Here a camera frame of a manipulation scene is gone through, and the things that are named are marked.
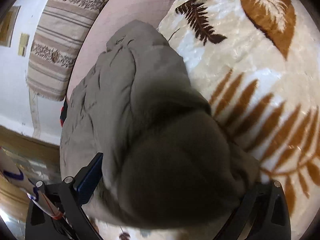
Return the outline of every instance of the cream blanket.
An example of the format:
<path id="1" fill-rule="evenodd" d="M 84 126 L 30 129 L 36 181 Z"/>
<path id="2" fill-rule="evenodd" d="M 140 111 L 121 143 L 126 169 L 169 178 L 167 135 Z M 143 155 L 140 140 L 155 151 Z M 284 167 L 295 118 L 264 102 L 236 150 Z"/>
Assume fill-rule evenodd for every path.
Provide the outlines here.
<path id="1" fill-rule="evenodd" d="M 320 206 L 320 33 L 298 0 L 176 0 L 159 32 L 215 120 L 279 180 L 299 239 Z"/>

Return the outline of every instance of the white wall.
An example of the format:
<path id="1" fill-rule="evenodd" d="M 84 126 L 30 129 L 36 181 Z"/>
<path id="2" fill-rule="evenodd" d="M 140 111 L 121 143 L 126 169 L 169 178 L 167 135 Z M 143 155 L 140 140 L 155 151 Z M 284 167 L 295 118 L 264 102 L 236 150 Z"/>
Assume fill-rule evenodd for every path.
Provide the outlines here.
<path id="1" fill-rule="evenodd" d="M 31 119 L 26 73 L 28 59 L 41 13 L 47 0 L 17 0 L 21 6 L 14 26 L 11 47 L 0 46 L 0 125 L 32 136 L 34 128 Z M 30 35 L 26 57 L 18 56 L 21 33 Z M 38 96 L 40 140 L 59 144 L 61 135 L 60 110 L 63 102 L 54 102 Z"/>

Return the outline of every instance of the striped cloth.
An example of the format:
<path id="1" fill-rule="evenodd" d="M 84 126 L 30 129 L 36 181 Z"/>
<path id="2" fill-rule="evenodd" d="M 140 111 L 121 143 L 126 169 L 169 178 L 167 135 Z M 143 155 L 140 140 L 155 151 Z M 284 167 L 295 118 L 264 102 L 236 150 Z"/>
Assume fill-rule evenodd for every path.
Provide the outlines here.
<path id="1" fill-rule="evenodd" d="M 108 0 L 48 0 L 29 58 L 27 84 L 46 98 L 64 99 L 77 55 Z"/>
<path id="2" fill-rule="evenodd" d="M 86 37 L 76 59 L 67 90 L 67 100 L 73 89 L 106 50 L 106 42 L 122 26 L 133 20 L 157 28 L 175 0 L 109 0 Z"/>

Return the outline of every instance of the striped pillow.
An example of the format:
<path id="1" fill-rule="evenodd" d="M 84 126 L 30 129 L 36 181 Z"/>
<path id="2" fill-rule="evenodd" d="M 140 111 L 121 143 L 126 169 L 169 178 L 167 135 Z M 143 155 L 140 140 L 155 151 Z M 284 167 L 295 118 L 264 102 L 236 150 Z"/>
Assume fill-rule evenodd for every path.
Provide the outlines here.
<path id="1" fill-rule="evenodd" d="M 108 0 L 48 0 L 32 43 L 27 84 L 46 98 L 64 99 L 77 55 Z"/>

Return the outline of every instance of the blue plastic part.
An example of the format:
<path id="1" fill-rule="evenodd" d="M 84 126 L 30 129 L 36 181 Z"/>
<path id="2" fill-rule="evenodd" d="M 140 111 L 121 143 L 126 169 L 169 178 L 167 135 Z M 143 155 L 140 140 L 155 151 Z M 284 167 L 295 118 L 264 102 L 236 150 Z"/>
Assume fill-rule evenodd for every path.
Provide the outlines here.
<path id="1" fill-rule="evenodd" d="M 87 204 L 102 178 L 103 154 L 97 153 L 88 166 L 83 167 L 75 177 L 74 189 L 77 192 L 77 204 Z"/>

